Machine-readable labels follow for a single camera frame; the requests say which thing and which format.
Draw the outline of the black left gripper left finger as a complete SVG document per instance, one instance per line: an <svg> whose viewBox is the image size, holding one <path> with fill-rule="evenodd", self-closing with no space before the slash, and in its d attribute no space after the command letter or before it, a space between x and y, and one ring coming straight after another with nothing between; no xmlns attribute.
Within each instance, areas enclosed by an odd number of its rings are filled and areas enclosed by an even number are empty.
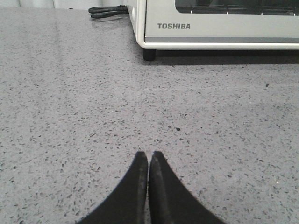
<svg viewBox="0 0 299 224"><path fill-rule="evenodd" d="M148 160L135 154L128 171L112 193L80 224L143 224L147 193Z"/></svg>

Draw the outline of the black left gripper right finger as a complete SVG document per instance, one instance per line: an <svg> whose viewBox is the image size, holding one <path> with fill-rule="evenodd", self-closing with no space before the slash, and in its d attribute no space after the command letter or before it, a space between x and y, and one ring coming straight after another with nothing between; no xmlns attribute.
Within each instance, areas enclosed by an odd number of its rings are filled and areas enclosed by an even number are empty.
<svg viewBox="0 0 299 224"><path fill-rule="evenodd" d="M182 184L160 151L149 169L149 207L153 224L222 224Z"/></svg>

